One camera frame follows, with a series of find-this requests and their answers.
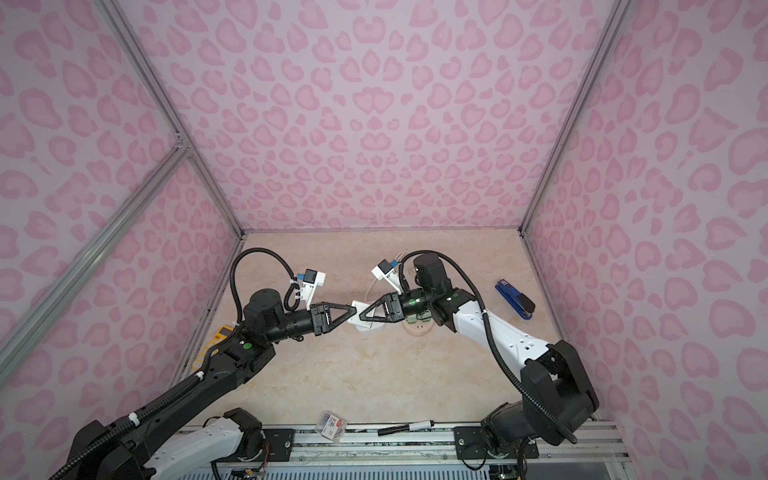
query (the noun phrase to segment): pink heart pattern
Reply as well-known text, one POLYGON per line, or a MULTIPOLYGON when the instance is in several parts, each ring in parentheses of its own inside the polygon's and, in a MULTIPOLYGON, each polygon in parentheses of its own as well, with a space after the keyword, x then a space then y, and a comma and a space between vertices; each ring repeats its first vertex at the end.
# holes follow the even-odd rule
POLYGON ((258 3, 123 5, 255 229, 518 226, 612 4, 258 3))
POLYGON ((175 143, 88 2, 2 14, 0 344, 175 143))
POLYGON ((639 2, 529 237, 646 480, 768 478, 759 3, 639 2))
POLYGON ((0 391, 0 476, 47 478, 80 427, 110 422, 169 386, 233 241, 182 164, 0 391), (184 254, 180 232, 192 239, 184 254), (149 233, 162 247, 147 248, 149 233))

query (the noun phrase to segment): beige marble tabletop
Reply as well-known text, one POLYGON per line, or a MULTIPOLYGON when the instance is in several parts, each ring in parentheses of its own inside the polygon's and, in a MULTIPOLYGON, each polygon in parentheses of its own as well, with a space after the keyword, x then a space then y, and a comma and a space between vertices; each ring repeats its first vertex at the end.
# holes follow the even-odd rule
MULTIPOLYGON (((515 230, 390 230, 340 233, 252 233, 246 248, 266 247, 297 273, 325 272, 314 302, 363 300, 374 280, 370 270, 401 250, 437 250, 464 269, 489 310, 525 332, 555 342, 558 335, 515 230), (496 292, 506 279, 536 303, 533 319, 523 320, 496 292)), ((466 285, 446 265, 455 286, 466 285)), ((413 285, 412 275, 407 277, 413 285)), ((282 296, 285 270, 267 255, 244 258, 237 269, 243 305, 262 288, 282 296)), ((369 302, 391 289, 377 282, 369 302)), ((235 320, 229 290, 211 323, 210 338, 235 320)), ((520 395, 491 353, 474 341, 435 326, 424 336, 409 335, 402 324, 368 336, 344 324, 327 335, 306 336, 275 346, 276 357, 246 385, 206 408, 191 425, 242 407, 265 424, 315 423, 323 410, 348 422, 478 421, 520 395)))

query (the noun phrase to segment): label on plastic bag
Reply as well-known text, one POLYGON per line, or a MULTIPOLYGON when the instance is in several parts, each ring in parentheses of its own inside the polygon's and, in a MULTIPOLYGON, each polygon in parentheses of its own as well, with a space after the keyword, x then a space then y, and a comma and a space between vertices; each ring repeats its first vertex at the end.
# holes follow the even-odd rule
POLYGON ((333 437, 336 436, 336 433, 341 427, 341 422, 342 419, 339 417, 328 414, 328 418, 326 419, 325 425, 323 425, 323 430, 320 432, 320 435, 324 436, 328 440, 333 440, 333 437))

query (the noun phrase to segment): robotic arm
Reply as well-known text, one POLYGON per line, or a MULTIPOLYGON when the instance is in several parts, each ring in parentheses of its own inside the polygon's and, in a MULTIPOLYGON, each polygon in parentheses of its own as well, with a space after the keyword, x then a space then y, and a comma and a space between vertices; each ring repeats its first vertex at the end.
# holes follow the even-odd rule
MULTIPOLYGON (((521 402, 505 403, 482 420, 492 452, 508 452, 510 445, 535 437, 552 445, 559 445, 563 439, 575 442, 571 432, 598 407, 575 349, 565 341, 547 344, 488 312, 472 282, 452 260, 428 251, 409 255, 417 254, 414 265, 420 288, 409 289, 402 264, 399 278, 393 278, 389 271, 382 272, 382 278, 389 274, 388 281, 402 289, 382 296, 359 318, 395 323, 429 311, 438 325, 472 338, 492 351, 507 377, 523 394, 521 402), (472 293, 452 286, 440 257, 459 271, 472 293), (510 368, 519 372, 520 380, 510 368)), ((199 370, 153 402, 110 425, 94 420, 83 427, 74 437, 67 463, 51 480, 162 480, 177 478, 190 467, 218 458, 257 457, 264 445, 261 423, 242 409, 225 413, 222 419, 195 434, 168 440, 216 399, 261 371, 275 356, 273 343, 285 339, 301 341, 303 335, 310 333, 329 333, 358 313, 349 305, 310 305, 311 296, 299 296, 308 300, 306 310, 298 310, 298 302, 289 306, 288 299, 297 284, 293 271, 276 253, 266 249, 242 252, 230 270, 230 287, 237 308, 237 326, 232 334, 206 352, 199 370), (243 309, 234 273, 240 259, 255 252, 278 259, 291 277, 292 286, 282 302, 277 291, 259 290, 243 309), (332 310, 343 312, 334 318, 332 310)))

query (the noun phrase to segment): pink leopard print wall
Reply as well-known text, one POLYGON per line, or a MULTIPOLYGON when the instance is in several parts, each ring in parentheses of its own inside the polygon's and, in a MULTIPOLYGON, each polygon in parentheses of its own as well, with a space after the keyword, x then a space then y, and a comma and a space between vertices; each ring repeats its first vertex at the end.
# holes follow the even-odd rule
POLYGON ((47 478, 73 435, 157 397, 234 238, 183 164, 0 391, 0 476, 47 478))
POLYGON ((0 5, 0 345, 174 139, 88 0, 0 5))
POLYGON ((532 241, 640 477, 768 478, 768 2, 640 3, 532 241))
POLYGON ((516 226, 611 0, 122 2, 246 227, 516 226))

